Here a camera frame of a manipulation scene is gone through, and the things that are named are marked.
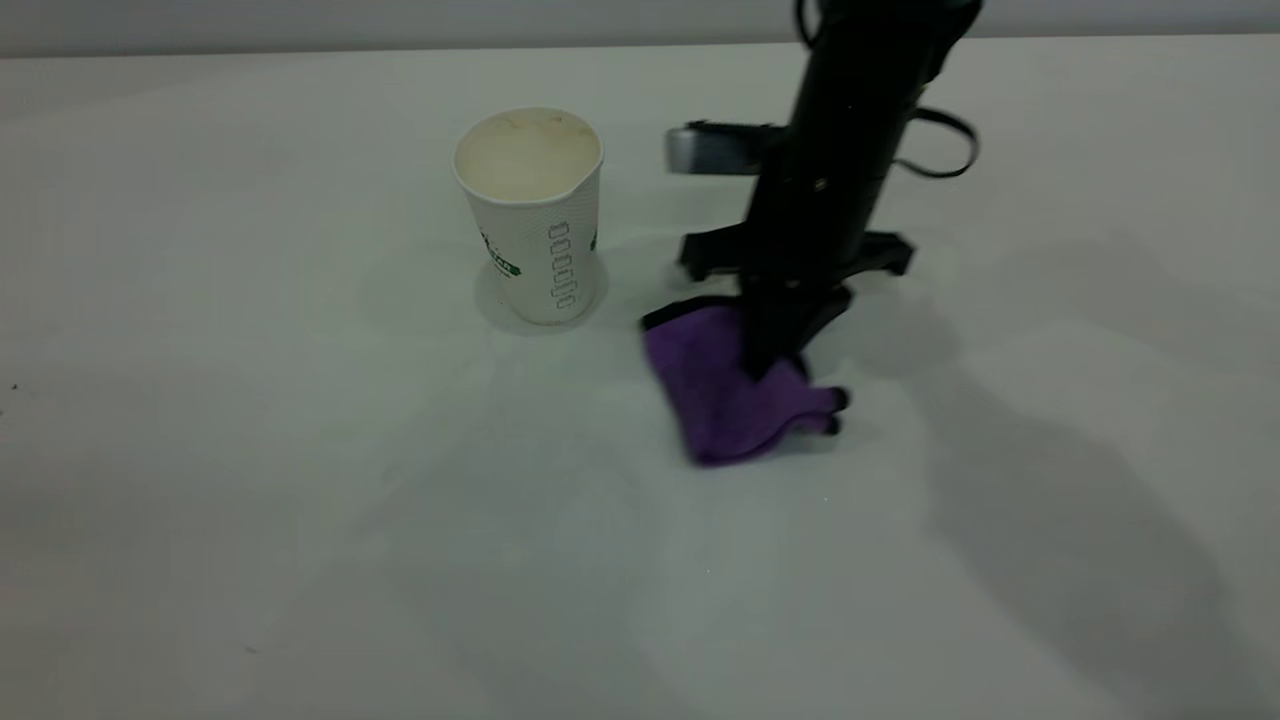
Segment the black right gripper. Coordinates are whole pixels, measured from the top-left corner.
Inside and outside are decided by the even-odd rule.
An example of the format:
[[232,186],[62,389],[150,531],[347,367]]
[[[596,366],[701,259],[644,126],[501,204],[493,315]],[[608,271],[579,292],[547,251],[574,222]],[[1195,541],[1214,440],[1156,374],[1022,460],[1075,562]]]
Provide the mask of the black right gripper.
[[[685,176],[750,176],[741,222],[684,237],[689,279],[735,275],[786,288],[840,284],[858,272],[870,217],[916,117],[916,90],[804,90],[782,126],[689,122],[680,129]],[[742,296],[742,369],[762,380],[852,304],[832,288],[803,313],[787,295]]]

